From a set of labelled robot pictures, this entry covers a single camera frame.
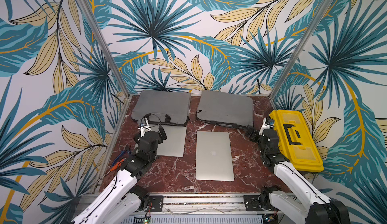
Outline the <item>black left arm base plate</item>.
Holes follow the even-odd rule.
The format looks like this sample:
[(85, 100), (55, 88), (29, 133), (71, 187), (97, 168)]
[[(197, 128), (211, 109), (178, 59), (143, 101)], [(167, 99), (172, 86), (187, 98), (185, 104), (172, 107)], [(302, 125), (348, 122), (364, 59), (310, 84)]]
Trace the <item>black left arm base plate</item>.
[(147, 195), (143, 201), (142, 210), (150, 213), (159, 213), (163, 210), (163, 195)]

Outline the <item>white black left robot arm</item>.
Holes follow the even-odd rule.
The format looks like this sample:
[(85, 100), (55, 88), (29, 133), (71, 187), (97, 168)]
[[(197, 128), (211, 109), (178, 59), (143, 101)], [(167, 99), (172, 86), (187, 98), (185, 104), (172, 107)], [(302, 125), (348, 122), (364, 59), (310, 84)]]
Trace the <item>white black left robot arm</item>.
[(118, 224), (137, 212), (149, 212), (152, 203), (149, 192), (138, 181), (157, 160), (157, 148), (167, 139), (161, 125), (157, 131), (141, 127), (136, 135), (137, 147), (118, 166), (115, 177), (102, 193), (78, 216), (72, 224)]

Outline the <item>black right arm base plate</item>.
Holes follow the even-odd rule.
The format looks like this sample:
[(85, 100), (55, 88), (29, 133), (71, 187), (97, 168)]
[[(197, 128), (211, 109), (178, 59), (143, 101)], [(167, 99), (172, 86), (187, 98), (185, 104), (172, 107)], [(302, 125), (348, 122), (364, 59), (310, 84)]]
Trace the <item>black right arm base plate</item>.
[(267, 194), (244, 195), (243, 201), (246, 211), (271, 211), (273, 209)]

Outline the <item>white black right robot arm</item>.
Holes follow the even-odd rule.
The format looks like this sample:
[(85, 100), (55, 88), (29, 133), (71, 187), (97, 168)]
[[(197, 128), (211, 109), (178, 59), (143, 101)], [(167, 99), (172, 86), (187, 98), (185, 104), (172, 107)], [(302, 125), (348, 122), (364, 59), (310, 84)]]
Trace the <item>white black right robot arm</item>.
[(245, 136), (259, 146), (263, 164), (292, 191), (296, 200), (277, 186), (265, 187), (260, 195), (245, 196), (247, 208), (281, 211), (296, 224), (348, 224), (348, 208), (314, 187), (280, 152), (279, 137), (272, 128), (261, 132), (248, 126)]

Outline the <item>grey zippered laptop bag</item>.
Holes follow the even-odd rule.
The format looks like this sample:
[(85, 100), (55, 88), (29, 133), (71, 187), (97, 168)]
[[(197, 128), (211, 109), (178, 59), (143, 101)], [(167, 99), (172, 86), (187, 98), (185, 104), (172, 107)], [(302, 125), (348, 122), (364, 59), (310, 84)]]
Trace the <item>grey zippered laptop bag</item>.
[(166, 92), (144, 90), (132, 111), (133, 121), (149, 116), (151, 124), (186, 126), (189, 120), (191, 94), (186, 92)]

